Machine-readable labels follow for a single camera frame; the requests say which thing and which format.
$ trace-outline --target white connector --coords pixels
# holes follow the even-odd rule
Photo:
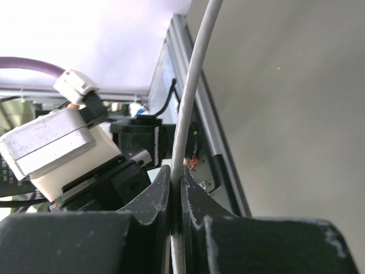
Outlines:
[[[85,95],[90,91],[100,90],[94,81],[77,70],[66,70],[53,88],[73,104],[82,104]]]

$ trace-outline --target purple cable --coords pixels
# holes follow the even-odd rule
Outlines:
[[[23,69],[43,72],[59,78],[64,69],[43,61],[20,58],[20,57],[0,57],[0,69]]]
[[[36,196],[37,196],[36,192],[31,193],[29,195],[27,201],[34,200]],[[27,212],[29,208],[30,208],[30,205],[27,205],[26,207],[21,207],[20,209],[18,209],[18,211],[16,213]]]

